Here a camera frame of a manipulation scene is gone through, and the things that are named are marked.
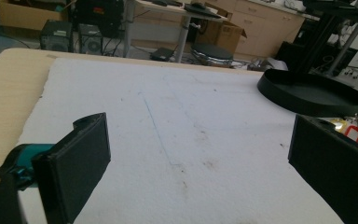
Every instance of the table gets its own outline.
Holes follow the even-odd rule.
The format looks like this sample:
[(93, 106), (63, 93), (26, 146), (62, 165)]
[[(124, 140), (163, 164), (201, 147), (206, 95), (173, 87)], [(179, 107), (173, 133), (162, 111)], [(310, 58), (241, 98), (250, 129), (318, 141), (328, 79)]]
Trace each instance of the table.
[[(94, 64), (95, 67), (99, 67), (101, 62), (115, 63), (118, 70), (125, 71), (113, 71), (111, 76), (119, 73), (119, 79), (108, 83), (117, 92), (124, 88), (123, 94), (127, 97), (120, 100), (121, 95), (112, 95), (115, 101), (111, 97), (109, 102), (122, 102), (122, 106), (132, 108), (142, 117), (140, 120), (138, 116), (125, 120), (123, 118), (128, 117), (129, 110), (120, 109), (108, 118), (108, 121), (113, 118), (119, 122), (109, 126), (109, 135), (115, 140), (112, 141), (115, 143), (113, 161), (93, 193), (95, 197), (91, 196), (76, 223), (112, 223), (113, 220), (119, 223), (139, 223), (142, 220), (154, 224), (205, 223), (202, 220), (208, 223), (340, 223), (328, 205), (287, 163), (295, 115), (271, 103), (256, 90), (255, 83), (261, 75), (257, 72), (8, 49), (0, 55), (0, 164), (18, 144), (24, 124), (30, 114), (34, 114), (39, 98), (48, 99), (43, 89), (48, 71), (52, 64), (56, 64), (57, 58), (60, 58), (58, 62), (69, 67), (73, 66), (72, 62), (62, 59), (86, 60), (88, 69), (92, 62), (98, 63)], [(129, 67), (144, 69), (138, 73), (138, 79), (132, 81)], [(190, 102), (183, 101), (183, 96), (189, 96), (186, 99)], [(208, 96), (208, 101), (202, 100), (205, 96)], [(60, 100), (62, 98), (72, 101), (67, 95)], [(167, 106), (164, 102), (173, 103)], [(193, 110), (196, 108), (214, 113), (195, 117)], [(262, 118), (266, 113), (274, 116)], [(158, 119), (162, 115), (172, 116), (172, 119)], [(185, 122), (172, 123), (175, 118)], [(34, 124), (40, 130), (37, 135), (43, 136), (45, 124), (44, 121), (40, 125)], [(128, 131), (136, 132), (140, 137), (128, 135)], [(176, 136), (170, 135), (172, 132), (176, 132)], [(191, 142), (180, 140), (187, 137), (194, 139)], [(188, 147), (182, 147), (183, 153), (174, 150), (180, 146)], [(143, 154), (144, 149), (150, 150), (150, 154)], [(251, 179), (243, 182), (247, 176)], [(238, 198), (232, 198), (233, 194), (238, 194)], [(40, 213), (28, 213), (30, 207), (33, 210), (36, 206), (27, 201), (36, 197), (31, 192), (31, 196), (24, 198), (30, 223), (44, 223), (40, 220), (43, 216)], [(226, 213), (228, 207), (234, 208), (229, 214)]]
[(188, 33), (188, 28), (190, 25), (190, 20), (191, 18), (199, 18), (199, 19), (203, 19), (203, 20), (209, 20), (209, 21), (226, 21), (227, 18), (220, 18), (220, 19), (216, 19), (216, 18), (212, 18), (212, 17), (207, 17), (207, 16), (202, 16), (200, 14), (196, 14), (196, 13), (191, 13), (191, 12), (187, 12), (186, 10), (184, 10), (183, 8), (180, 7), (173, 7), (173, 6), (166, 6), (166, 7), (162, 7), (162, 6), (158, 6), (155, 4), (152, 4), (150, 2), (146, 2), (146, 1), (142, 1), (142, 0), (127, 0), (126, 1), (126, 31), (125, 31), (125, 38), (124, 38), (124, 57), (127, 58), (129, 51), (130, 51), (130, 46), (131, 46), (131, 33), (133, 32), (132, 30), (132, 24), (133, 24), (133, 11), (135, 10), (135, 5), (143, 7), (145, 10), (150, 10), (150, 11), (157, 11), (157, 12), (162, 12), (162, 13), (170, 13), (170, 14), (176, 14), (176, 15), (181, 15), (183, 16), (182, 19), (182, 27), (181, 27), (181, 32), (179, 34), (179, 39), (178, 39), (178, 48), (177, 48), (177, 55), (175, 57), (175, 62), (176, 63), (180, 63), (182, 60), (182, 55), (183, 55), (183, 50), (185, 48), (185, 44), (186, 44), (186, 37), (187, 37), (187, 33)]

